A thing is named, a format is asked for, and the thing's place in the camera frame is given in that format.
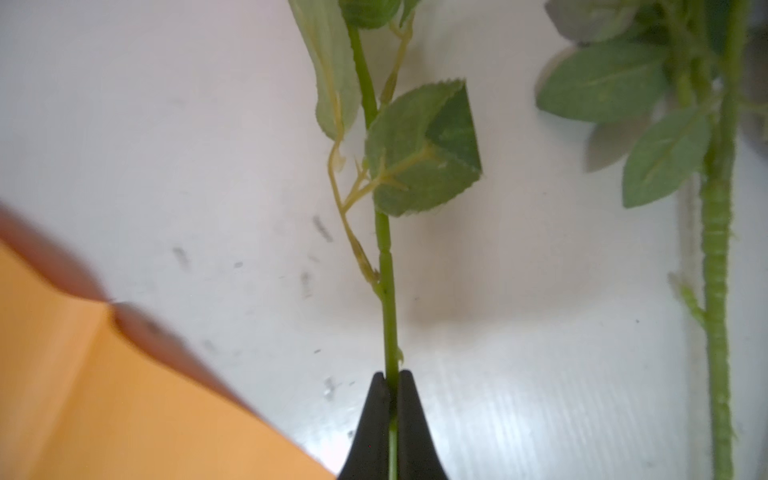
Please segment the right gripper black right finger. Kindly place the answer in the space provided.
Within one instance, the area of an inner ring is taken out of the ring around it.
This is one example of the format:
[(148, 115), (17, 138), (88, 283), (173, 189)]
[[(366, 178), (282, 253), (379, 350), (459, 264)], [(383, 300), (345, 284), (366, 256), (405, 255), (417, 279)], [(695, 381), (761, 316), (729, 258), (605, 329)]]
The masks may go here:
[(397, 392), (397, 475), (403, 480), (448, 480), (409, 370), (399, 374)]

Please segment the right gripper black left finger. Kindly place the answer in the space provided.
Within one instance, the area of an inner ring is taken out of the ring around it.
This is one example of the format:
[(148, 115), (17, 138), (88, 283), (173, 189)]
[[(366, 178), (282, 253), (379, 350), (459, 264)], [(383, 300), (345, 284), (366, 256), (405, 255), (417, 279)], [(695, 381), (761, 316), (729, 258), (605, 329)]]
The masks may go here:
[(389, 477), (391, 392), (384, 374), (373, 375), (349, 454), (338, 480), (385, 480)]

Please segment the orange wrapping paper sheet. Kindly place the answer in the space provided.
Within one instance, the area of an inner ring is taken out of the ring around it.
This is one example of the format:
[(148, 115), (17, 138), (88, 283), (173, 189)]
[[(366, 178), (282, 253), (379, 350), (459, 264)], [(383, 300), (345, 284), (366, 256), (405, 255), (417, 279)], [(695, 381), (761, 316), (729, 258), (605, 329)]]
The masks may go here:
[(5, 479), (326, 479), (174, 336), (1, 211)]

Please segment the dark pink fake rose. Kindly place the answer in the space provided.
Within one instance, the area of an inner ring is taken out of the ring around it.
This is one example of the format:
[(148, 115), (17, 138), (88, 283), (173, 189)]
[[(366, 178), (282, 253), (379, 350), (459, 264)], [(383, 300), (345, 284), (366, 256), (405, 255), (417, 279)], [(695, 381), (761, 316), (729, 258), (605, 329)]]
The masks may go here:
[(462, 79), (396, 91), (413, 37), (414, 1), (294, 1), (295, 24), (316, 83), (315, 118), (331, 140), (327, 174), (341, 219), (361, 201), (375, 209), (378, 258), (351, 227), (355, 261), (380, 302), (384, 368), (391, 392), (389, 477), (397, 475), (399, 345), (390, 222), (464, 193), (482, 175), (467, 86)]

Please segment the pale blue fake flower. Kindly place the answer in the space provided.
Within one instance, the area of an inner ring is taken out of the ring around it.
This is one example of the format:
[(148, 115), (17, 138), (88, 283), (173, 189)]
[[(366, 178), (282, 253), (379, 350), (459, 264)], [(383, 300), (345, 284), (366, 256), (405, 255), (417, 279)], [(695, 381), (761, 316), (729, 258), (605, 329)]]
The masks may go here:
[(727, 299), (738, 126), (767, 107), (744, 93), (749, 1), (548, 1), (571, 54), (545, 77), (539, 110), (594, 125), (636, 120), (674, 104), (632, 145), (622, 174), (631, 209), (700, 180), (703, 292), (680, 295), (706, 336), (712, 475), (731, 479), (733, 422)]

